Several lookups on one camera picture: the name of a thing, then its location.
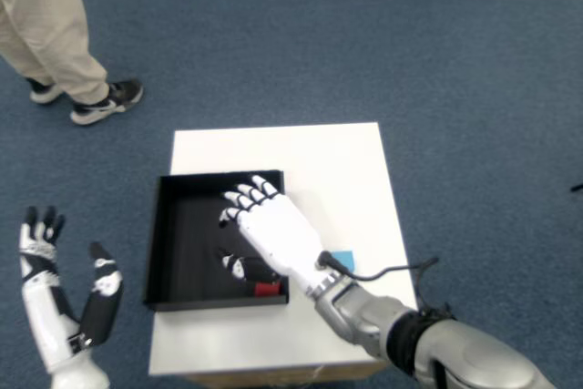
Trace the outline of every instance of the red object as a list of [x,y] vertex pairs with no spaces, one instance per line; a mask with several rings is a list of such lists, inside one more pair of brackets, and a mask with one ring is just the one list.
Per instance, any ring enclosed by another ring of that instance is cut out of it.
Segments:
[[275,296],[280,294],[281,283],[268,284],[267,282],[258,282],[255,284],[255,296]]

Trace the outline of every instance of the white table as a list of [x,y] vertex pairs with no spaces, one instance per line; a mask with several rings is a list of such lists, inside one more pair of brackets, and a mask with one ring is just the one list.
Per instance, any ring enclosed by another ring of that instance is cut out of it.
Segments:
[[[407,263],[376,123],[175,133],[173,175],[256,169],[284,171],[287,194],[320,232],[324,248],[352,250],[356,273]],[[363,287],[416,308],[407,271]],[[338,338],[291,283],[287,306],[157,312],[149,373],[196,380],[303,369],[318,377],[326,367],[359,364],[375,361]]]

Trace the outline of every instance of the sneaker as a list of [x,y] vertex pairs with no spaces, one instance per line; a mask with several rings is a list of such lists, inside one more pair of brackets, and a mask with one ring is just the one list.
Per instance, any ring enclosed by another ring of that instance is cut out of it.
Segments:
[[71,120],[78,125],[91,125],[114,113],[124,111],[136,105],[144,94],[144,87],[136,80],[109,84],[107,97],[93,105],[73,104]]
[[30,100],[36,104],[50,104],[63,94],[63,90],[61,90],[57,84],[43,86],[40,82],[37,82],[30,77],[28,77],[26,80],[30,84],[30,87],[33,88],[33,91],[30,92]]

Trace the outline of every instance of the wooden base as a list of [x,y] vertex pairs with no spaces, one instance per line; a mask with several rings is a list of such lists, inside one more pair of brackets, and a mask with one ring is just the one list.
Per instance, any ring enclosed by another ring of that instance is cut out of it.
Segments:
[[314,366],[229,374],[196,374],[186,378],[210,389],[306,384],[360,380],[381,371],[386,365],[386,362],[360,363],[346,366]]

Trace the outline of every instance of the robotic thumb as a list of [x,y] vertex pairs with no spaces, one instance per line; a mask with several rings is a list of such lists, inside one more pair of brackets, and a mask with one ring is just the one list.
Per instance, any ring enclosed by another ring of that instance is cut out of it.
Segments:
[[95,281],[79,326],[86,347],[107,340],[123,292],[123,279],[113,257],[97,242],[89,246],[89,255],[94,260]]

